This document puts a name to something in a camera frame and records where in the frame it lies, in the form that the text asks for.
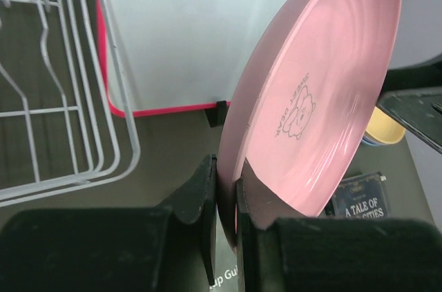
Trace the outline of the blue plate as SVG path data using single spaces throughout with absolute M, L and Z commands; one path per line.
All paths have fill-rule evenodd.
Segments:
M 374 147 L 383 146 L 382 143 L 373 142 L 372 140 L 370 140 L 370 139 L 368 139 L 368 138 L 366 138 L 366 137 L 363 137 L 362 140 L 361 140 L 361 142 L 362 142 L 363 144 L 367 145 L 367 146 L 374 146 Z

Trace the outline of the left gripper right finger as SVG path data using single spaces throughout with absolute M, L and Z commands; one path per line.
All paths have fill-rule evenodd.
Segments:
M 240 291 L 441 290 L 441 233 L 427 222 L 305 217 L 250 164 L 236 199 Z

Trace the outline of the yellow plate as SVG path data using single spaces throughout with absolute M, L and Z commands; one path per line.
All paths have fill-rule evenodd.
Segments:
M 373 142 L 392 145 L 399 143 L 405 136 L 405 128 L 375 107 L 365 130 L 364 137 Z

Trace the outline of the pink plate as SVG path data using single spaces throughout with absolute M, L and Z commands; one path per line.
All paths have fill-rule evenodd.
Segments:
M 390 64 L 401 0 L 287 0 L 254 48 L 218 151 L 218 210 L 232 248 L 244 165 L 308 217 L 350 165 Z

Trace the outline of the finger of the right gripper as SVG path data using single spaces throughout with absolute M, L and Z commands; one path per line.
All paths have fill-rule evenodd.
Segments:
M 385 91 L 376 106 L 441 153 L 441 87 Z

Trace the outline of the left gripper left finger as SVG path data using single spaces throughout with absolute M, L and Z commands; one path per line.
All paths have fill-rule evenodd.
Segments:
M 2 291 L 208 291 L 216 158 L 154 207 L 35 209 L 1 229 Z

